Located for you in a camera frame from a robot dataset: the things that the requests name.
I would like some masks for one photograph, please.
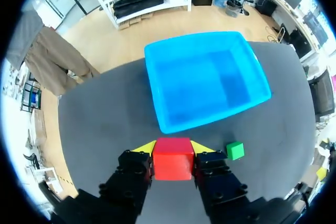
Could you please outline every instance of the green cube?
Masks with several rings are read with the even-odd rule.
[[[226,146],[226,152],[227,152],[228,158],[230,158],[232,160],[236,160],[236,159],[239,159],[241,157],[244,157],[243,143],[235,142],[235,143],[228,144]]]

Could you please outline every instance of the red cube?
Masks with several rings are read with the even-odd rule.
[[[156,180],[190,180],[194,150],[189,138],[159,138],[153,150]]]

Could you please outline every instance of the gray table surface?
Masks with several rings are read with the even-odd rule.
[[[190,137],[214,150],[244,143],[245,156],[228,161],[248,185],[248,198],[284,197],[313,158],[315,117],[305,73],[289,46],[250,42],[272,98],[229,118],[168,136]],[[62,149],[76,188],[98,195],[118,156],[164,135],[153,106],[144,59],[87,81],[59,101]],[[209,223],[192,180],[153,181],[137,223]]]

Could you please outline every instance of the khaki pants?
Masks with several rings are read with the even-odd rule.
[[[65,69],[82,80],[99,75],[76,48],[49,27],[39,32],[24,61],[35,79],[54,95],[64,94],[77,85]]]

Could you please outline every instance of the wooden floor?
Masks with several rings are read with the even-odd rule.
[[[268,41],[268,32],[272,31],[265,28],[276,25],[274,21],[260,15],[252,7],[247,6],[246,9],[250,15],[239,15],[237,18],[227,16],[215,6],[193,6],[191,12],[183,8],[163,10],[121,31],[113,27],[105,12],[96,9],[68,30],[64,38],[98,71],[105,72],[143,58],[143,48],[151,42],[190,33],[239,31],[247,40]],[[60,142],[58,100],[48,90],[43,90],[41,102],[48,138],[42,146],[44,157],[60,177],[64,189],[60,196],[75,196],[77,191],[72,184]]]

